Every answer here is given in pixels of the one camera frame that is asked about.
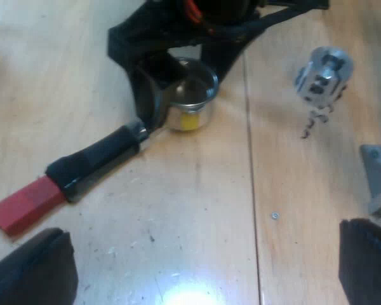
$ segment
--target yellow object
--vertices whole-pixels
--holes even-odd
[[[199,128],[199,113],[182,113],[180,118],[180,126],[185,132]]]

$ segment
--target red block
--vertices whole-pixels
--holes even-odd
[[[41,177],[0,201],[0,228],[10,236],[19,234],[64,201],[59,187]]]

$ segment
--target gray bracket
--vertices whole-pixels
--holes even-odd
[[[369,212],[381,217],[381,145],[362,145],[360,153],[371,192]]]

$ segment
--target red wire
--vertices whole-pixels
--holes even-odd
[[[194,0],[185,0],[185,12],[187,16],[196,24],[200,24],[203,14],[195,4]]]

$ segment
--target wooden table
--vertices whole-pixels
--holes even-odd
[[[140,3],[0,1],[0,199],[134,117],[105,48]],[[77,205],[16,240],[0,232],[0,259],[60,227],[76,251],[78,305],[347,304],[338,224],[366,216],[358,148],[381,144],[381,0],[331,7],[253,43],[208,127],[160,135]],[[356,71],[330,122],[302,140],[293,82],[322,45],[346,49]]]

